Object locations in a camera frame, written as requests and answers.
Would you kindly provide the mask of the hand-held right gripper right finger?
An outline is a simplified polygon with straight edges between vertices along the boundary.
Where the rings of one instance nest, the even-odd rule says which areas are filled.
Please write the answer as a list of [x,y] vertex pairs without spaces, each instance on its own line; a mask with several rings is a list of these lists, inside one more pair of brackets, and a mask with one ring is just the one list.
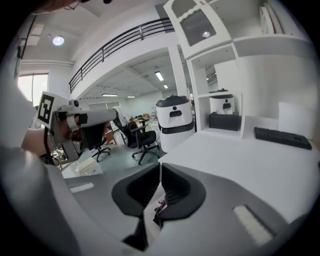
[[299,228],[229,179],[162,165],[168,207],[153,256],[273,256]]

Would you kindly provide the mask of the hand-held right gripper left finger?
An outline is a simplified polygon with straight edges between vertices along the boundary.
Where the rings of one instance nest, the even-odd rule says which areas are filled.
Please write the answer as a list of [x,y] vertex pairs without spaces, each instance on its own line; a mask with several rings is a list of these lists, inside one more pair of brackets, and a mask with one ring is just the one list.
[[144,211],[159,179],[158,163],[67,179],[49,166],[46,244],[55,252],[148,252]]

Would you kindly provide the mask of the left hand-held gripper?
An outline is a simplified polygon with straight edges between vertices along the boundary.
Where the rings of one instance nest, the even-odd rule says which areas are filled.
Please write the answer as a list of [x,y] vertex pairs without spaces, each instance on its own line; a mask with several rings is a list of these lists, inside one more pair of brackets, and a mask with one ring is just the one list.
[[[112,109],[84,110],[77,100],[68,100],[59,95],[43,92],[37,108],[37,121],[44,125],[44,148],[50,155],[48,141],[61,145],[67,161],[76,161],[86,149],[92,150],[103,141],[105,125],[117,117]],[[66,121],[68,133],[83,127],[84,141],[74,139],[60,131],[61,121]]]

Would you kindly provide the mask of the person's left forearm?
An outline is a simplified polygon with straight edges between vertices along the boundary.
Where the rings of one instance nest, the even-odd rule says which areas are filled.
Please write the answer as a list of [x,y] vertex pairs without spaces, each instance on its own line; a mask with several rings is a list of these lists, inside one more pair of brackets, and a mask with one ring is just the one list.
[[47,153],[45,147],[45,132],[44,128],[28,128],[24,139],[21,144],[21,148],[25,151],[32,152],[38,157],[45,155]]

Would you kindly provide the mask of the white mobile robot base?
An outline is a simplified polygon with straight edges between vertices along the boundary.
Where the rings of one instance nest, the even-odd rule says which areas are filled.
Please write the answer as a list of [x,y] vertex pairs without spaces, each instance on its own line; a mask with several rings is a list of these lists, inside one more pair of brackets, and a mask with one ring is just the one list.
[[191,103],[187,96],[171,95],[155,107],[161,149],[169,153],[195,133]]

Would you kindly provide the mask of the white desk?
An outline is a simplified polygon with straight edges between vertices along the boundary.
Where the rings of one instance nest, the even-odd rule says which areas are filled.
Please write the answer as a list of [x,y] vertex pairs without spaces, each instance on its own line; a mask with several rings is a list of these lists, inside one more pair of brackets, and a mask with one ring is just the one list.
[[199,131],[159,161],[234,181],[292,222],[308,213],[320,195],[320,152],[254,136],[254,127],[277,126],[276,119],[248,116],[242,139]]

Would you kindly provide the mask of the white shelf unit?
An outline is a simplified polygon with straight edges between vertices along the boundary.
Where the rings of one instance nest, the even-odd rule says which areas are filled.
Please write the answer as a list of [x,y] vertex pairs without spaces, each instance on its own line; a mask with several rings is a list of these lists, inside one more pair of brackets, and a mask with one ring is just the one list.
[[[320,59],[279,0],[209,0],[231,42],[186,60],[197,131],[242,138],[246,117],[277,120],[276,130],[313,139]],[[209,114],[238,113],[238,131],[210,128]]]

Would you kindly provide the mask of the person's left hand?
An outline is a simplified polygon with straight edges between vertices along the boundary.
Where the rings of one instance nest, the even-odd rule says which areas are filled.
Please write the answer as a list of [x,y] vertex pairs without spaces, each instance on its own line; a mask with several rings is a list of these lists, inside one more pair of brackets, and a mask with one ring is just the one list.
[[58,128],[59,128],[59,134],[61,137],[63,137],[63,142],[67,141],[69,139],[73,139],[76,141],[82,141],[82,132],[78,129],[75,131],[72,131],[68,125],[66,118],[58,118]]

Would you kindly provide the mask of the black office chair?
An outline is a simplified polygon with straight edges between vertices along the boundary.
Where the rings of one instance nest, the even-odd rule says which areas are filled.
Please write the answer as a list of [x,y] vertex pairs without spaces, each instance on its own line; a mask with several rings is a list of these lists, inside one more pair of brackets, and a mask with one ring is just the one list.
[[139,149],[139,151],[131,154],[133,159],[136,155],[140,155],[139,165],[146,154],[151,154],[157,157],[157,159],[160,158],[158,153],[152,151],[153,149],[160,149],[160,146],[156,144],[157,135],[155,131],[146,131],[144,124],[138,127],[136,122],[131,121],[125,126],[124,133],[127,138],[127,146],[131,149]]
[[[114,106],[112,109],[115,110],[116,112],[116,118],[112,122],[117,127],[117,130],[119,131],[124,144],[127,145],[128,143],[126,142],[127,136],[126,136],[125,129],[127,127],[129,120],[126,117],[125,110],[122,106]],[[108,154],[108,155],[111,154],[110,152],[111,148],[109,146],[102,148],[103,145],[109,144],[108,137],[107,137],[108,133],[109,132],[105,132],[103,134],[101,143],[99,143],[94,147],[94,151],[97,151],[97,152],[94,155],[92,155],[92,157],[93,158],[96,157],[97,162],[99,162],[99,157],[101,154]]]

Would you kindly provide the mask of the bright window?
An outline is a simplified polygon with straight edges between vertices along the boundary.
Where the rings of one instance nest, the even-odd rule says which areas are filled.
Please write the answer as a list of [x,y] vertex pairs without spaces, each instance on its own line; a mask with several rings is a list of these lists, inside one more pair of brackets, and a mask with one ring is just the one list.
[[27,74],[18,78],[18,88],[24,97],[37,106],[43,92],[48,91],[49,74]]

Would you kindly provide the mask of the black tissue box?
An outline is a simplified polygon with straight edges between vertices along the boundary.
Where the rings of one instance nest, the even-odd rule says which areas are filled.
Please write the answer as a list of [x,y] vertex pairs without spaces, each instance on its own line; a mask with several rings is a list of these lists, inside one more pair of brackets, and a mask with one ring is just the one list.
[[217,114],[216,112],[212,112],[208,115],[208,126],[214,129],[239,131],[241,122],[242,117],[238,112],[233,114]]

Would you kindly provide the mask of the black balcony railing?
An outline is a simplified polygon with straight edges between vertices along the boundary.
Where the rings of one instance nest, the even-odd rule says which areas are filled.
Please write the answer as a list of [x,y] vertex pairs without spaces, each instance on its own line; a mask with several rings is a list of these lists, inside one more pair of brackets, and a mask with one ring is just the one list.
[[165,17],[145,22],[117,35],[98,48],[77,70],[69,81],[70,92],[73,93],[77,85],[83,81],[84,77],[113,53],[134,42],[143,41],[157,34],[172,33],[174,31],[175,29],[171,20]]

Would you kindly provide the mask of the black keyboard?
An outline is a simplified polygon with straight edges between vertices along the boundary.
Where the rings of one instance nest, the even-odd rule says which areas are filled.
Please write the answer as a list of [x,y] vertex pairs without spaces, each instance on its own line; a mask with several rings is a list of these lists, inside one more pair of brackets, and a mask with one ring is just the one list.
[[303,135],[262,127],[254,127],[253,132],[257,140],[277,143],[305,150],[312,150],[310,142]]

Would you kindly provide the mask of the white cabinet door grey panel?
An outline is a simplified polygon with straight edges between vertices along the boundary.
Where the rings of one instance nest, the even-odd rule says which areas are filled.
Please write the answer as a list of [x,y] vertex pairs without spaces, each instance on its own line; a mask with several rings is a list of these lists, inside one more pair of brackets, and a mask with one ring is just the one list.
[[186,59],[232,41],[209,0],[168,0],[163,8]]

